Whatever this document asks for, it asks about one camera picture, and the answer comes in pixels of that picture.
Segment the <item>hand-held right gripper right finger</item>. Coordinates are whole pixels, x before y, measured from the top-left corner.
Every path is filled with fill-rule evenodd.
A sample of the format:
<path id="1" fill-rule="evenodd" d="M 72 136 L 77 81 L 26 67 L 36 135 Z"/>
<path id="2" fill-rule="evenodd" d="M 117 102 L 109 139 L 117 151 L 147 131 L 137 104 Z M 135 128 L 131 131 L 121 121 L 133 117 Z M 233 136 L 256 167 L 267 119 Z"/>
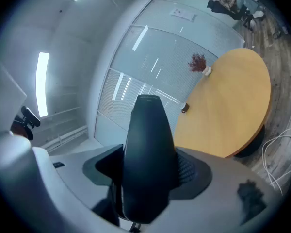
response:
<path id="1" fill-rule="evenodd" d="M 257 233 L 275 214 L 282 196 L 243 164 L 196 150 L 179 150 L 210 166 L 212 181 L 192 200 L 171 200 L 166 209 L 148 226 L 149 233 Z M 263 193 L 266 208 L 244 222 L 239 185 L 254 181 Z"/>

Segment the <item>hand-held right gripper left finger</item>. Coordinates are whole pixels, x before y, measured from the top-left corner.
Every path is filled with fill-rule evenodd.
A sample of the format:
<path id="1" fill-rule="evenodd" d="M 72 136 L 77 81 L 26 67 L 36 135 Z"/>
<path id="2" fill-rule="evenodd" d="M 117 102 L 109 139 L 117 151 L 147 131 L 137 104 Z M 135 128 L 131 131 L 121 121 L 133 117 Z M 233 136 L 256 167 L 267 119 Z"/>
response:
<path id="1" fill-rule="evenodd" d="M 83 173 L 83 165 L 87 160 L 97 156 L 104 157 L 105 152 L 116 150 L 122 146 L 122 144 L 110 145 L 95 150 L 52 156 L 50 159 L 54 164 L 63 164 L 62 167 L 58 167 L 56 170 L 65 185 L 86 207 L 92 209 L 99 201 L 107 197 L 109 185 L 93 183 Z"/>

